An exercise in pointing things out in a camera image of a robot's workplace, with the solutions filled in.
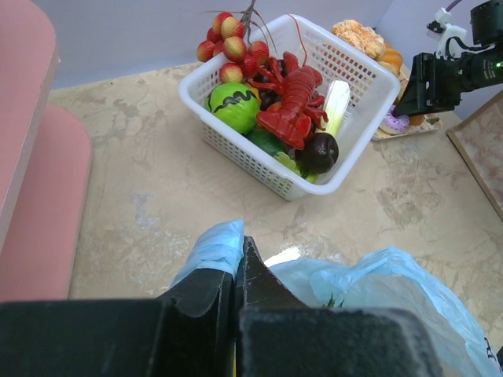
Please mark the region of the brown jute grocery bag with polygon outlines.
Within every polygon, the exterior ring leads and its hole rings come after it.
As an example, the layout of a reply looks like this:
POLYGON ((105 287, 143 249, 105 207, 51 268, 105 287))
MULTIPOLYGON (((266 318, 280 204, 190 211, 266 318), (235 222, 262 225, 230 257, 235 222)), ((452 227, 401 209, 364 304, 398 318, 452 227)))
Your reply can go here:
POLYGON ((446 132, 499 217, 502 216, 502 93, 446 132))

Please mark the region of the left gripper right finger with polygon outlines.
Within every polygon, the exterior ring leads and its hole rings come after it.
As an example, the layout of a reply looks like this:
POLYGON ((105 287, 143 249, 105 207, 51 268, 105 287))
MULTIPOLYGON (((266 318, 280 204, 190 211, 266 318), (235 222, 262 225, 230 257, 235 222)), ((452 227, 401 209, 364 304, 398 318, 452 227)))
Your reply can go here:
POLYGON ((442 376, 425 326, 389 308, 309 307, 275 277, 252 237, 236 284, 239 376, 442 376))

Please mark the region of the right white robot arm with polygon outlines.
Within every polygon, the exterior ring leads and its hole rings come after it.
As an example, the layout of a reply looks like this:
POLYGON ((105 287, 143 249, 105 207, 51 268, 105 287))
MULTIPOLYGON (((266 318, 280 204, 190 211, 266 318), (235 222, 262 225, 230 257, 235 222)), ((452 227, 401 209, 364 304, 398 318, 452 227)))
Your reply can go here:
POLYGON ((450 23, 450 10, 457 4, 441 8, 427 25, 439 36, 437 49, 413 58, 393 116, 453 111, 463 93, 502 83, 502 2, 487 1, 471 9, 471 46, 465 41, 467 31, 450 23))

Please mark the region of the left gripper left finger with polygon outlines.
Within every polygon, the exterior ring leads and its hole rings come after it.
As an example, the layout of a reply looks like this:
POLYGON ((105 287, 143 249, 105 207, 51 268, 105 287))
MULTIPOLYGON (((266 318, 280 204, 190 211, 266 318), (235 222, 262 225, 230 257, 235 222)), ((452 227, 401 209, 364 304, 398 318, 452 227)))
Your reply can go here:
POLYGON ((156 298, 5 302, 4 376, 229 376, 233 277, 197 269, 156 298))

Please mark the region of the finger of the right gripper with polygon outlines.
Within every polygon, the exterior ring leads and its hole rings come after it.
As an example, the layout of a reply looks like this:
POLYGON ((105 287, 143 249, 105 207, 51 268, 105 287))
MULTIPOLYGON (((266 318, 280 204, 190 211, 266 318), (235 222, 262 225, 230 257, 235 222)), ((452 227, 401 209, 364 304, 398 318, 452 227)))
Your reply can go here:
POLYGON ((392 115, 395 117, 407 115, 422 115, 423 112, 423 83, 417 68, 410 72, 409 82, 402 95, 402 99, 395 105, 392 115))

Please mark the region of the dark toy grapes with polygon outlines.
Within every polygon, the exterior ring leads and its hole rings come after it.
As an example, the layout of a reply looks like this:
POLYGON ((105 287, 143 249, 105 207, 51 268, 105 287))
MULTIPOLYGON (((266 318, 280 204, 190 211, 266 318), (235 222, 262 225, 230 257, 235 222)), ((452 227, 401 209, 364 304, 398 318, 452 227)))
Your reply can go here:
POLYGON ((339 146, 329 133, 310 134, 304 148, 296 149, 295 160, 304 174, 324 174, 332 169, 339 157, 339 146))

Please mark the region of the blue plastic bag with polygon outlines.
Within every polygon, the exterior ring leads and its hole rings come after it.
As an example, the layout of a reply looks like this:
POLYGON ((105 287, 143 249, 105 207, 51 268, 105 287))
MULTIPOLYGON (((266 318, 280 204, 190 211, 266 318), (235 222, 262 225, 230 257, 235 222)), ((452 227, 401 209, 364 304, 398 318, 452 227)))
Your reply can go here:
MULTIPOLYGON (((227 221, 209 228, 195 242, 171 287, 197 269, 233 277, 236 331, 237 272, 244 256, 244 223, 227 221)), ((272 274, 309 307, 331 292, 345 292, 347 308, 389 308, 411 312, 425 326, 442 376, 499 376, 502 355, 494 353, 479 322, 461 300, 414 258, 395 247, 362 257, 353 265, 312 258, 263 260, 272 274)))

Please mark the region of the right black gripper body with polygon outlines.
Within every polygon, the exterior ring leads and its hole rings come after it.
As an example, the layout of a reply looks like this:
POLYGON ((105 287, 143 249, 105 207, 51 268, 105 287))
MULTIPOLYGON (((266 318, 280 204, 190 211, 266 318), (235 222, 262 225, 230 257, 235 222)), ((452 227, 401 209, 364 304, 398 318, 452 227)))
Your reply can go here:
POLYGON ((410 114, 454 110, 461 102, 461 94, 474 90, 473 61, 473 53, 462 53, 453 60, 440 59, 432 53, 417 54, 410 80, 415 86, 410 114))

